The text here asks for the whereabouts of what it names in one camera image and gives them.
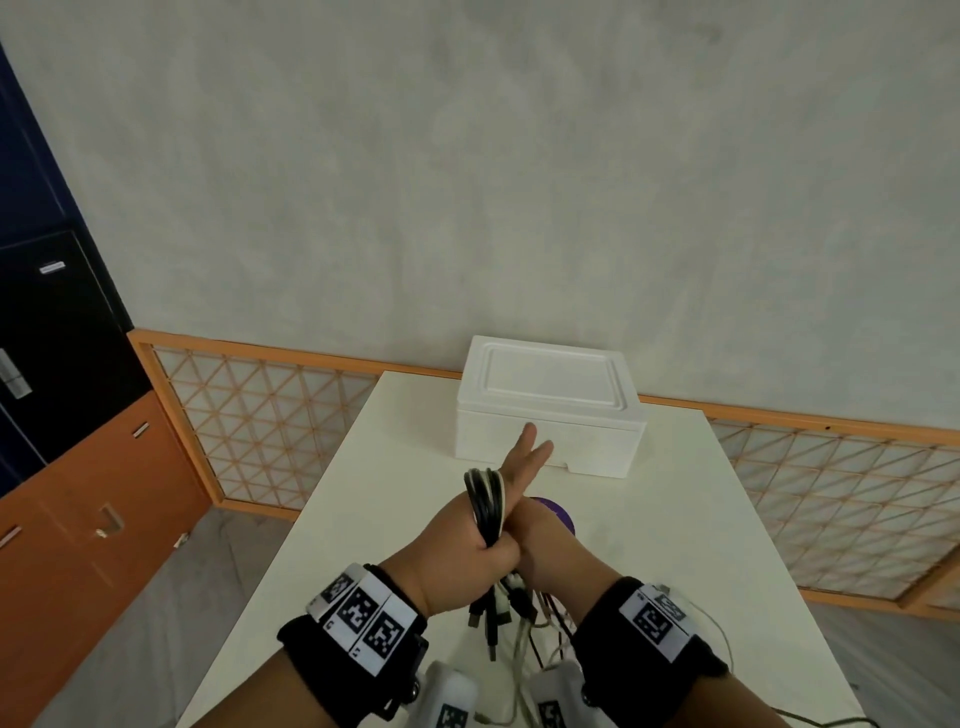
white foam box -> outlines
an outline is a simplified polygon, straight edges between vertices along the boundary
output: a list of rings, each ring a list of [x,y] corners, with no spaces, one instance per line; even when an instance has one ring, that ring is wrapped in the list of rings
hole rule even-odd
[[[474,336],[457,394],[456,457],[499,465],[525,423],[547,465],[626,477],[647,423],[620,352]]]

black wristband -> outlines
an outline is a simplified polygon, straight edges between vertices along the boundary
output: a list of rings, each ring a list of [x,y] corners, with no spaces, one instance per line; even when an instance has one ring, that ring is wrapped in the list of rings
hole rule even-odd
[[[412,697],[417,668],[427,647],[420,636],[426,618],[386,572],[369,565],[367,571],[379,580],[381,592],[386,589],[404,602],[406,607],[401,610],[416,615],[409,625],[391,619],[386,599],[375,603],[376,599],[361,589],[367,584],[361,580],[337,595],[318,619],[309,614],[297,617],[276,635],[300,679],[340,728],[356,728],[370,713],[385,720],[393,718],[400,703]],[[368,616],[358,618],[357,610],[366,610]],[[347,625],[345,620],[351,618],[356,624]],[[396,630],[404,626],[405,631],[395,638]],[[343,639],[352,634],[350,630],[356,633],[354,643]],[[338,634],[339,641],[333,636]]]
[[[573,636],[590,702],[620,728],[661,726],[698,677],[727,665],[665,595],[629,576],[600,597]]]

purple object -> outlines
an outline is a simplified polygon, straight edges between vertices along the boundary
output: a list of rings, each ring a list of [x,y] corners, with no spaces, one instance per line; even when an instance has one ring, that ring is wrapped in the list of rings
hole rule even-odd
[[[577,531],[576,531],[576,529],[573,527],[573,519],[570,518],[570,514],[568,514],[568,513],[567,513],[563,508],[561,508],[557,503],[555,503],[555,502],[553,502],[552,500],[550,500],[550,498],[545,498],[545,497],[537,497],[537,496],[534,496],[534,500],[539,500],[543,505],[545,505],[545,506],[546,506],[547,508],[549,508],[551,511],[553,511],[554,513],[556,513],[556,514],[557,514],[557,518],[560,519],[560,520],[564,523],[564,525],[567,527],[567,529],[570,531],[570,533],[572,533],[574,536],[577,535]]]

table surface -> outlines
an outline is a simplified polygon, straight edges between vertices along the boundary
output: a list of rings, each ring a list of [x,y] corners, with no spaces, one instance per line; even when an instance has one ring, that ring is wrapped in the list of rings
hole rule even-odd
[[[192,725],[260,667],[278,648],[279,627],[303,614],[344,566],[376,563],[401,548],[463,489],[472,464],[452,454],[458,386],[432,376],[383,375],[179,727]],[[682,607],[692,600],[707,610],[727,633],[735,674],[770,705],[821,722],[863,715],[699,410],[649,405],[624,479],[548,467],[528,495],[560,503],[578,538],[622,573],[666,584]],[[696,609],[687,611],[729,661],[719,630]],[[509,648],[506,631],[501,646]],[[556,639],[544,634],[551,630],[536,632]],[[467,628],[466,610],[432,618],[425,637],[424,668],[443,660],[467,671],[481,684],[477,709],[508,714],[507,660],[487,660],[482,630]]]

human hand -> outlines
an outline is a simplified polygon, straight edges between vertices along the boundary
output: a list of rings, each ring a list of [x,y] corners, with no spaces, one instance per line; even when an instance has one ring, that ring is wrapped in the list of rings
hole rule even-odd
[[[522,497],[503,527],[520,546],[516,570],[527,587],[555,596],[577,624],[620,577],[536,500]]]
[[[549,440],[533,449],[536,440],[537,428],[527,423],[500,466],[507,516],[553,453]],[[431,617],[466,607],[514,570],[519,558],[519,546],[506,531],[496,544],[486,548],[464,492],[441,508],[416,539],[380,567],[425,617]]]

